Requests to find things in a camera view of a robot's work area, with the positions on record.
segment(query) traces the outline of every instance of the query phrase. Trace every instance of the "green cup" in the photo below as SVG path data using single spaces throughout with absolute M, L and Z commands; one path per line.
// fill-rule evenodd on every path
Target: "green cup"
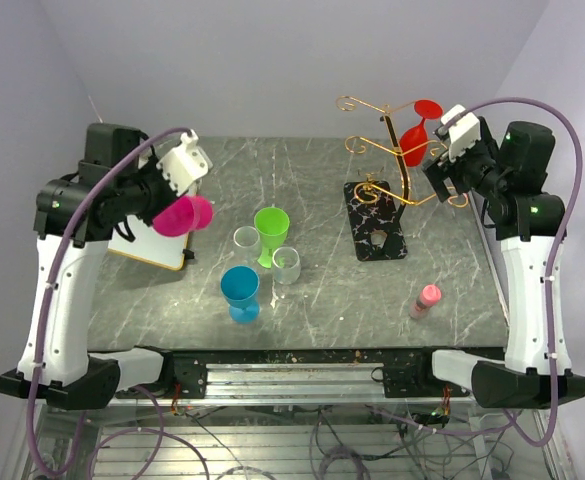
M 254 216 L 254 227 L 261 237 L 259 264 L 265 268 L 272 268 L 272 255 L 288 236 L 290 217 L 280 208 L 266 207 Z

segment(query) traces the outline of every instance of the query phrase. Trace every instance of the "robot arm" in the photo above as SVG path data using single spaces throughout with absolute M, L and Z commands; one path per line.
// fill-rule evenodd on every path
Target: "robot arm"
M 39 234 L 39 276 L 28 341 L 17 368 L 0 377 L 0 391 L 27 397 L 32 380 L 38 316 L 52 260 L 67 223 L 91 188 L 127 153 L 147 138 L 136 129 L 90 125 L 78 181 L 49 182 L 37 197 L 35 230 Z M 45 336 L 39 398 L 66 410 L 105 407 L 115 392 L 139 384 L 172 381 L 171 354 L 150 348 L 88 355 L 88 326 L 99 267 L 116 225 L 128 215 L 146 224 L 184 195 L 208 172 L 205 152 L 194 132 L 141 168 L 132 162 L 97 197 L 75 231 L 61 265 Z
M 445 124 L 464 111 L 460 105 L 442 118 Z M 483 118 L 464 116 L 445 135 L 449 149 L 423 169 L 441 201 L 450 195 L 449 179 L 459 193 L 484 197 L 495 223 L 509 287 L 510 332 L 505 361 L 488 360 L 460 350 L 437 350 L 436 378 L 474 393 L 483 407 L 546 408 L 550 403 L 545 264 L 565 208 L 561 199 L 542 192 L 554 148 L 548 128 L 512 122 L 498 148 Z M 585 396 L 585 378 L 571 372 L 563 337 L 560 305 L 560 254 L 552 279 L 560 402 Z

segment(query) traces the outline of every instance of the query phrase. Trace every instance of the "glass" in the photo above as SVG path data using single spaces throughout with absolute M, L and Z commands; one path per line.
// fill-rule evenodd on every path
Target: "glass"
M 259 283 L 259 275 L 245 265 L 231 268 L 221 278 L 221 293 L 234 321 L 250 323 L 259 315 Z
M 272 255 L 272 272 L 274 280 L 282 285 L 296 282 L 301 275 L 299 252 L 292 247 L 277 248 Z
M 272 252 L 285 242 L 290 228 L 290 217 L 280 208 L 265 207 L 254 216 L 254 226 L 259 231 L 263 245 L 259 264 L 263 268 L 272 268 Z
M 254 227 L 246 225 L 234 232 L 234 254 L 239 263 L 248 266 L 256 264 L 261 255 L 261 237 Z

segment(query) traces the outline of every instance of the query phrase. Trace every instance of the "white wall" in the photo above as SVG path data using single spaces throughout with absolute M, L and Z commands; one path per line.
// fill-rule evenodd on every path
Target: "white wall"
M 498 96 L 505 95 L 537 98 L 565 113 L 579 133 L 585 157 L 585 2 L 550 3 L 499 89 Z M 526 106 L 490 107 L 483 113 L 501 131 L 515 119 L 537 121 L 554 130 L 557 146 L 545 189 L 567 201 L 574 178 L 574 154 L 560 124 Z M 585 169 L 563 259 L 565 336 L 574 371 L 585 375 Z M 560 420 L 579 477 L 585 480 L 585 399 L 561 407 Z
M 339 95 L 446 106 L 494 96 L 546 4 L 43 0 L 106 121 L 317 137 L 386 135 L 370 111 L 339 112 Z
M 0 374 L 16 366 L 32 315 L 35 196 L 76 166 L 94 118 L 38 2 L 0 0 Z M 22 407 L 0 395 L 0 471 Z

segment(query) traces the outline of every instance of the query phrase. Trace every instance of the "gold cup rack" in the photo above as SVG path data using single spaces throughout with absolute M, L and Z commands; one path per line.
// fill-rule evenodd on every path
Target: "gold cup rack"
M 395 108 L 391 108 L 390 105 L 387 105 L 387 104 L 383 105 L 383 107 L 378 107 L 376 105 L 372 105 L 371 103 L 365 102 L 365 101 L 363 101 L 359 98 L 356 98 L 356 97 L 351 97 L 349 95 L 342 95 L 336 99 L 337 108 L 341 111 L 344 111 L 344 112 L 351 112 L 353 110 L 356 110 L 357 104 L 358 104 L 358 105 L 362 105 L 364 107 L 370 108 L 372 110 L 375 110 L 375 111 L 381 113 L 381 120 L 385 122 L 385 125 L 388 129 L 388 134 L 390 135 L 390 141 L 392 142 L 393 148 L 389 149 L 389 148 L 387 148 L 387 147 L 385 147 L 377 142 L 374 142 L 373 140 L 370 140 L 369 138 L 366 138 L 366 137 L 363 137 L 360 135 L 352 135 L 352 136 L 347 137 L 345 139 L 345 149 L 350 153 L 360 155 L 360 154 L 363 154 L 367 151 L 367 146 L 364 144 L 368 144 L 368 145 L 372 145 L 373 147 L 376 147 L 376 148 L 383 150 L 384 152 L 387 152 L 387 153 L 394 156 L 396 163 L 397 163 L 397 166 L 399 168 L 399 172 L 401 173 L 402 196 L 397 195 L 393 192 L 390 192 L 389 190 L 386 190 L 386 189 L 378 186 L 376 183 L 374 183 L 374 175 L 375 175 L 374 173 L 366 173 L 365 174 L 366 179 L 354 187 L 354 196 L 359 202 L 361 202 L 363 204 L 372 204 L 372 203 L 375 203 L 379 199 L 380 194 L 378 192 L 389 195 L 390 197 L 393 197 L 393 198 L 399 200 L 399 202 L 401 202 L 399 205 L 399 210 L 398 210 L 399 218 L 401 217 L 401 215 L 403 215 L 403 211 L 405 210 L 406 205 L 419 206 L 419 205 L 422 205 L 425 202 L 432 200 L 433 198 L 436 197 L 436 194 L 432 194 L 432 195 L 425 197 L 423 199 L 420 199 L 420 200 L 411 200 L 410 199 L 412 185 L 411 185 L 411 180 L 410 180 L 410 174 L 408 173 L 407 167 L 405 165 L 404 156 L 415 151 L 415 150 L 418 150 L 419 148 L 422 148 L 424 145 L 432 145 L 432 144 L 437 145 L 437 147 L 430 149 L 430 155 L 432 155 L 432 156 L 436 155 L 437 151 L 440 148 L 444 148 L 446 150 L 448 148 L 443 142 L 441 142 L 439 140 L 428 140 L 427 142 L 424 142 L 420 145 L 417 145 L 416 147 L 413 147 L 408 151 L 405 151 L 405 152 L 402 151 L 402 149 L 399 145 L 399 142 L 397 140 L 394 126 L 392 125 L 391 115 L 393 113 L 398 112 L 399 110 L 402 110 L 406 107 L 409 107 L 410 105 L 414 105 L 414 103 L 416 103 L 416 100 L 412 101 L 412 102 L 405 103 L 405 104 L 400 105 L 400 106 L 395 107 Z M 366 199 L 363 199 L 361 197 L 361 195 L 360 195 L 361 189 L 363 190 L 363 193 L 365 193 L 368 197 L 370 197 L 370 199 L 366 200 Z M 454 188 L 448 187 L 448 190 L 454 191 Z M 455 201 L 459 197 L 463 198 L 462 203 L 457 203 Z M 454 196 L 448 198 L 448 203 L 456 208 L 464 208 L 468 205 L 469 200 L 468 200 L 467 194 L 463 194 L 461 196 L 454 195 Z

